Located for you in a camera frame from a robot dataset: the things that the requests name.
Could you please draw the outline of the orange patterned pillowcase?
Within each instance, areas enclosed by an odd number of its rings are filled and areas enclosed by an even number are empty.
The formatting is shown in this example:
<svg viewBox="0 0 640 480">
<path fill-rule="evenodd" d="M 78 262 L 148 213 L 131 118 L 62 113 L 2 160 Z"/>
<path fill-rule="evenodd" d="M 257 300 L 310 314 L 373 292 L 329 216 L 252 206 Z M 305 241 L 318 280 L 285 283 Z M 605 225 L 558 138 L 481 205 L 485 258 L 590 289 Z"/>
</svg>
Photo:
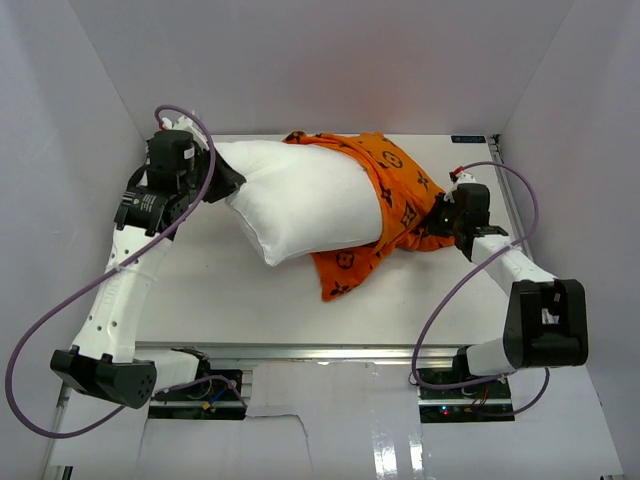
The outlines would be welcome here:
<svg viewBox="0 0 640 480">
<path fill-rule="evenodd" d="M 287 144 L 314 145 L 343 153 L 364 169 L 377 196 L 382 232 L 372 241 L 311 255 L 325 302 L 361 285 L 395 250 L 431 252 L 454 245 L 454 239 L 429 234 L 423 221 L 445 191 L 402 148 L 382 133 L 343 136 L 294 131 Z"/>
</svg>

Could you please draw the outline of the white pillow insert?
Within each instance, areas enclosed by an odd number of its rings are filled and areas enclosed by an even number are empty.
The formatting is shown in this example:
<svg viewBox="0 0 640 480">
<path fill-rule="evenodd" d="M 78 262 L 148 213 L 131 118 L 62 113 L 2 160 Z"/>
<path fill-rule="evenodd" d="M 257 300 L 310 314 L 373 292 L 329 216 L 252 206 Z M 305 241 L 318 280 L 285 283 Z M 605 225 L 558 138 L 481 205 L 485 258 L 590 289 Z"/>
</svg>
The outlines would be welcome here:
<svg viewBox="0 0 640 480">
<path fill-rule="evenodd" d="M 220 142 L 216 150 L 245 178 L 226 204 L 265 264 L 381 237 L 378 196 L 350 156 L 268 140 Z"/>
</svg>

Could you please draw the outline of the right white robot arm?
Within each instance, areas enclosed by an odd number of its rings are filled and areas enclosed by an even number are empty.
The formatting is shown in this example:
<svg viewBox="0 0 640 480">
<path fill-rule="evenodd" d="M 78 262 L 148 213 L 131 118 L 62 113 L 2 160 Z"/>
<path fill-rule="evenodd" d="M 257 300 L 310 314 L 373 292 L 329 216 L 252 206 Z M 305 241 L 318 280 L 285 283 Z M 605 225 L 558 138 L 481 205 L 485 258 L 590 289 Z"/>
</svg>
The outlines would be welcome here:
<svg viewBox="0 0 640 480">
<path fill-rule="evenodd" d="M 425 219 L 427 233 L 452 239 L 508 297 L 501 336 L 463 347 L 453 359 L 452 388 L 466 399 L 484 391 L 488 377 L 529 368 L 581 366 L 589 355 L 583 285 L 536 265 L 506 230 L 489 223 L 489 207 L 485 185 L 463 183 L 439 194 Z"/>
</svg>

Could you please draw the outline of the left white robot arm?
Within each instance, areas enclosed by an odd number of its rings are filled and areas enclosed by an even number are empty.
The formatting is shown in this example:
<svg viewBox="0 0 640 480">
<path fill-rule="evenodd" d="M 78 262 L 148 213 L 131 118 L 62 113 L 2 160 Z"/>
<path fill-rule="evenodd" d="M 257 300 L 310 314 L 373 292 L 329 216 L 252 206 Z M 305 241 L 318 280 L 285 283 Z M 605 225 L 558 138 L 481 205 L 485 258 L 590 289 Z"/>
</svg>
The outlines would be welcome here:
<svg viewBox="0 0 640 480">
<path fill-rule="evenodd" d="M 190 130 L 160 130 L 147 142 L 146 161 L 130 177 L 114 217 L 106 270 L 85 323 L 50 368 L 76 392 L 138 409 L 152 395 L 177 387 L 199 399 L 211 374 L 192 351 L 153 354 L 136 347 L 138 324 L 159 267 L 173 244 L 174 226 L 200 202 L 237 192 L 245 178 Z"/>
</svg>

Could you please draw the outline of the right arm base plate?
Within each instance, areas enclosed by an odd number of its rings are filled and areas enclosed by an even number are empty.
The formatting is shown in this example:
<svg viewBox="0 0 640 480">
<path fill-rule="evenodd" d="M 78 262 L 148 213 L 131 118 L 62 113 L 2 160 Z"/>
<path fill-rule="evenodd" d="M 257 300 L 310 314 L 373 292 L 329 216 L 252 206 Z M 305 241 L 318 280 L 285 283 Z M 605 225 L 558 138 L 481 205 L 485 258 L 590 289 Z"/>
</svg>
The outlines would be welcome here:
<svg viewBox="0 0 640 480">
<path fill-rule="evenodd" d="M 453 390 L 420 386 L 414 375 L 408 381 L 417 388 L 422 424 L 455 424 L 514 421 L 511 390 L 506 380 Z"/>
</svg>

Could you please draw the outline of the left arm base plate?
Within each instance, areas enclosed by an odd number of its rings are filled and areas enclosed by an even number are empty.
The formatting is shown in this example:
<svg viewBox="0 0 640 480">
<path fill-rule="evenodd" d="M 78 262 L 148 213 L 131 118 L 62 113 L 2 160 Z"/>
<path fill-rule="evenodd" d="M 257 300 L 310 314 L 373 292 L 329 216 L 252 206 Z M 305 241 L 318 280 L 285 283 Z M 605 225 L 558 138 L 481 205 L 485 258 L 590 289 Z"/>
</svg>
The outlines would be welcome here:
<svg viewBox="0 0 640 480">
<path fill-rule="evenodd" d="M 156 393 L 151 398 L 149 419 L 241 421 L 245 418 L 246 407 L 239 400 L 243 390 L 241 369 L 215 368 L 208 355 L 193 348 L 173 348 L 173 351 L 197 360 L 195 379 L 198 383 Z"/>
</svg>

